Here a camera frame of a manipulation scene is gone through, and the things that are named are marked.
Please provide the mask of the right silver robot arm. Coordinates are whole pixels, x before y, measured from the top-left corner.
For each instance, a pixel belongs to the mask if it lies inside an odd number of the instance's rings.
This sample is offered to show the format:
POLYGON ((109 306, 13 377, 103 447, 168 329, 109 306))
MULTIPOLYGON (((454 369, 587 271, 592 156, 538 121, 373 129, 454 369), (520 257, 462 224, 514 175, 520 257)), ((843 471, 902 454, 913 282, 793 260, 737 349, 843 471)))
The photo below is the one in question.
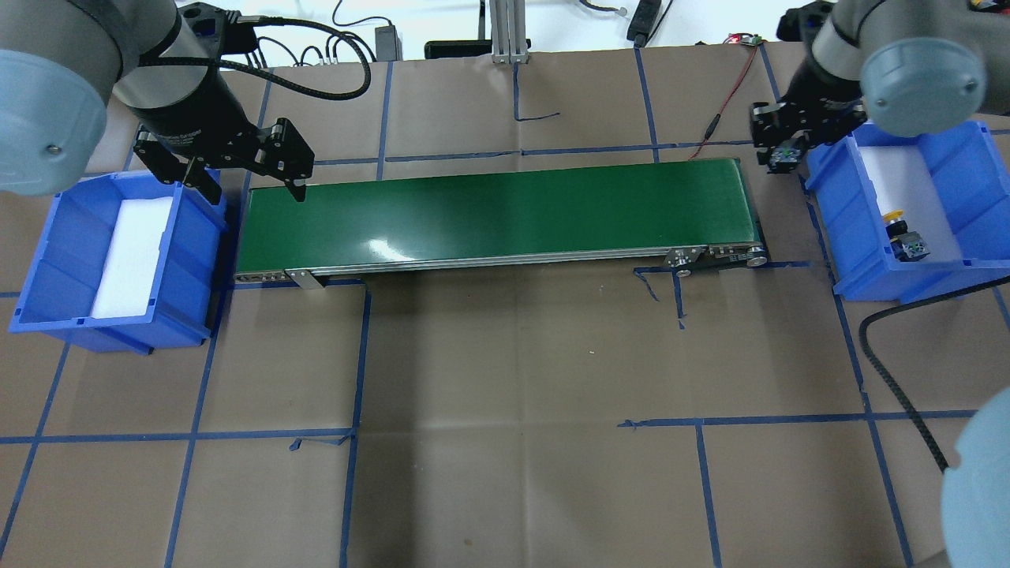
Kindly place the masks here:
POLYGON ((812 1, 789 9, 776 36, 805 55, 785 94, 750 112, 769 173, 867 121, 913 139, 1008 114, 1006 1, 812 1))

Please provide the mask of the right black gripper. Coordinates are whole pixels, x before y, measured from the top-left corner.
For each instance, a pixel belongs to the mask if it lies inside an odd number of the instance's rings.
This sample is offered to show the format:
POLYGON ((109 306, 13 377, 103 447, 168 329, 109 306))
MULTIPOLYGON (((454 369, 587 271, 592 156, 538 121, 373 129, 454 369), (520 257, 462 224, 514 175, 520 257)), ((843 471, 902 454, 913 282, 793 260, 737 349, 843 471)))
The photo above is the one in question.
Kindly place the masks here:
POLYGON ((836 30, 833 10, 833 4, 805 4, 788 9, 779 20, 780 42, 803 44, 805 57, 783 96, 751 105, 750 135, 758 165, 768 169, 772 148, 783 141, 801 139, 808 152, 843 139, 868 119, 858 79, 844 77, 836 69, 844 55, 857 54, 858 48, 836 30))

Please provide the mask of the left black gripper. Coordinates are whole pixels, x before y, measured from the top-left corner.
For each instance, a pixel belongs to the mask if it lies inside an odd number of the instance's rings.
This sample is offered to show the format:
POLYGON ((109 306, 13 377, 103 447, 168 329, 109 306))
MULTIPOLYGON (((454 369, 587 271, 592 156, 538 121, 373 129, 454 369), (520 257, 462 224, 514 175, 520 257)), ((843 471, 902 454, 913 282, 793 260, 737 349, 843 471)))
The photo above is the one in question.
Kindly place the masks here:
POLYGON ((222 168, 280 181, 303 204, 315 165, 310 144, 288 118, 257 129, 215 65, 238 16, 206 2, 184 5, 165 39, 140 56, 133 154, 163 183, 183 181, 212 206, 223 201, 222 168))

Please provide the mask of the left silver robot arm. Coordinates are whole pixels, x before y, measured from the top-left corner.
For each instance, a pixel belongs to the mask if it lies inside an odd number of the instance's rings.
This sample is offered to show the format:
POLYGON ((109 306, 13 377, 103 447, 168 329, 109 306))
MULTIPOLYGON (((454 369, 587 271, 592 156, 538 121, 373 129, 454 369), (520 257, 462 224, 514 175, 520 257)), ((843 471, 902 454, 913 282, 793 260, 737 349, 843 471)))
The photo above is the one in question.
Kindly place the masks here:
POLYGON ((255 24, 205 2, 4 1, 2 190, 69 189, 119 101, 140 123, 133 154, 159 182, 217 204, 210 170, 238 168, 303 201, 313 151, 288 119, 254 125, 221 74, 225 55, 255 50, 255 24))

